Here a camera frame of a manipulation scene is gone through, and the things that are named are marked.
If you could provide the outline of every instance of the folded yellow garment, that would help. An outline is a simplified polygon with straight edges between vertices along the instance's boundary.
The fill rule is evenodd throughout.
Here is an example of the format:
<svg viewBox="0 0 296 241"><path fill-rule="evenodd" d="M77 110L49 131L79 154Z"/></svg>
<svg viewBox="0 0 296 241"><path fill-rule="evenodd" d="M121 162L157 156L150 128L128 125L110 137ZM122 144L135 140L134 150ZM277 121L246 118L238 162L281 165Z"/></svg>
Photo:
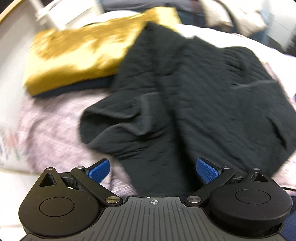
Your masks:
<svg viewBox="0 0 296 241"><path fill-rule="evenodd" d="M175 8L155 7L131 17L36 34L28 52L24 85L31 95L115 74L148 21L176 31Z"/></svg>

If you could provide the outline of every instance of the gray ribbed plate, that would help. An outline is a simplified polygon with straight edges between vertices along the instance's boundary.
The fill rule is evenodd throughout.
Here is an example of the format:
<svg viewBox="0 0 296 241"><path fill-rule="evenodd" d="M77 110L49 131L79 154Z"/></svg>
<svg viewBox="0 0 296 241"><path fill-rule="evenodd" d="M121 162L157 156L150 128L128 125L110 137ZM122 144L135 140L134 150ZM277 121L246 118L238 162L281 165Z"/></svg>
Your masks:
<svg viewBox="0 0 296 241"><path fill-rule="evenodd" d="M22 241L46 241L27 235ZM186 207L178 197L131 197L108 207L89 229L60 241L247 241L217 228L201 208ZM279 234L257 241L285 241Z"/></svg>

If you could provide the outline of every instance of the black cable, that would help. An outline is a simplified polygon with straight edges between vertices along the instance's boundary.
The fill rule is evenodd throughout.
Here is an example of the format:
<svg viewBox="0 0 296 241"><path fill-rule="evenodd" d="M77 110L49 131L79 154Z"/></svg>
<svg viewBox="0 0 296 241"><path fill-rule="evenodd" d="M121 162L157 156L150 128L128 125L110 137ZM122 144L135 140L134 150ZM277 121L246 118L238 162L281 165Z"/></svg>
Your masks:
<svg viewBox="0 0 296 241"><path fill-rule="evenodd" d="M293 189L293 188L286 188L286 187L281 187L281 188L284 190L296 192L296 189Z"/></svg>

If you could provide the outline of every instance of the beige fabric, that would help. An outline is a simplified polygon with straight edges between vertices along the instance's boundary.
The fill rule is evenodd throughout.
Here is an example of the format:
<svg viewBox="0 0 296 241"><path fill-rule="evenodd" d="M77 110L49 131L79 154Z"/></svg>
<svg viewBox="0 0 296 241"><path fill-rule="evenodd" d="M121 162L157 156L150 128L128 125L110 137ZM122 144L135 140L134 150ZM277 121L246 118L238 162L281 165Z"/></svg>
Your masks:
<svg viewBox="0 0 296 241"><path fill-rule="evenodd" d="M230 17L227 19L225 16L229 15L229 12L237 24L239 33L246 37L266 28L260 14L262 0L201 0L200 2L207 26L232 26Z"/></svg>

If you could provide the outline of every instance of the black garment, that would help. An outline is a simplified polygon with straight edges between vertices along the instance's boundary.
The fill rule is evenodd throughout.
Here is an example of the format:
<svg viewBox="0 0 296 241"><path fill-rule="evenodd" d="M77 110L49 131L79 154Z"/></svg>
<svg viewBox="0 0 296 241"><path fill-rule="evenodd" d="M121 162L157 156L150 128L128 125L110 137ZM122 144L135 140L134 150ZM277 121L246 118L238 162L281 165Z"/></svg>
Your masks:
<svg viewBox="0 0 296 241"><path fill-rule="evenodd" d="M243 47L148 23L112 89L83 113L81 139L117 157L140 195L189 194L199 157L271 176L296 147L294 109Z"/></svg>

